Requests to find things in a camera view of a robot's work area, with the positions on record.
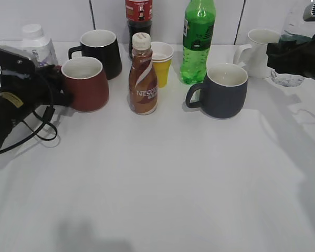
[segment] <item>green plastic bottle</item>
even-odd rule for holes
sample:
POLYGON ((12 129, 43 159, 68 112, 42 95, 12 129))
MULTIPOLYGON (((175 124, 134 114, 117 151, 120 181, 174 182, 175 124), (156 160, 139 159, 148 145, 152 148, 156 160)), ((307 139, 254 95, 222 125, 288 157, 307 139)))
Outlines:
POLYGON ((183 63, 181 78, 185 84, 202 82, 216 19, 214 0, 191 0, 185 10, 183 63))

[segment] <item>stacked cups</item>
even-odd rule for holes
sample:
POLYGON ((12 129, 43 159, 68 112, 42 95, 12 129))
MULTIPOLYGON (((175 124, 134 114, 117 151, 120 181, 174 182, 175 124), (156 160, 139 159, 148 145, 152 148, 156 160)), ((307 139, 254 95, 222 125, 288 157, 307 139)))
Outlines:
POLYGON ((168 82, 174 49, 164 42, 152 42, 152 51, 152 61, 159 81, 159 88, 164 88, 168 82))

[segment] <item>dark gray mug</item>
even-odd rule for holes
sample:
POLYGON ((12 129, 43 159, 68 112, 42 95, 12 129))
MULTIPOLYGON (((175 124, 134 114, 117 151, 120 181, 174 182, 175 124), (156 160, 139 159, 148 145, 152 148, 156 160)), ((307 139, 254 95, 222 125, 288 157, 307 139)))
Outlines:
POLYGON ((219 64, 209 68, 203 83, 193 85, 188 91, 186 105, 202 108, 208 115, 227 119, 238 114, 245 103, 247 72, 234 64, 219 64), (193 94, 200 90, 199 101, 191 102, 193 94))

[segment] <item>white mug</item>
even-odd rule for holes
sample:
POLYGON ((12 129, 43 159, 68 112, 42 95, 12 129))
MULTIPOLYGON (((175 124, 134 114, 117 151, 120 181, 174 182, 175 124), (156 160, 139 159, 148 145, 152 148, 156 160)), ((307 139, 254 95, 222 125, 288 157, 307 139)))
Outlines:
POLYGON ((248 33, 248 44, 239 46, 233 63, 245 67, 250 77, 265 79, 270 77, 266 55, 268 43, 279 42, 280 34, 268 29, 254 29, 248 33))

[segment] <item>bottle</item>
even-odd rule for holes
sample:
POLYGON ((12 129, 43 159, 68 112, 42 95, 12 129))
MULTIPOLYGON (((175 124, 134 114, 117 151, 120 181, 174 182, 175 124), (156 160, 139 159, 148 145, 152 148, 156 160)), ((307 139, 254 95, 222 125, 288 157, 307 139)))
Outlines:
POLYGON ((216 20, 213 0, 191 0, 186 11, 183 31, 181 78, 185 84, 202 82, 216 20))
POLYGON ((151 37, 147 33, 136 33, 132 41, 133 62, 129 76, 131 109, 137 114, 150 114, 158 105, 158 78, 152 62, 151 37))
MULTIPOLYGON (((298 4, 294 4, 287 15, 280 42, 296 41, 297 44, 303 44, 312 40, 315 34, 315 22, 305 22, 303 20, 304 11, 311 3, 311 0, 300 0, 298 4)), ((300 75, 278 74, 272 70, 271 79, 274 83, 284 87, 298 87, 303 83, 305 77, 300 75)))
POLYGON ((132 37, 136 33, 151 34, 153 0, 126 0, 127 26, 130 32, 129 56, 132 59, 132 37))
POLYGON ((53 41, 45 36, 40 25, 26 25, 22 28, 23 40, 21 42, 22 50, 36 56, 39 65, 58 65, 53 41))

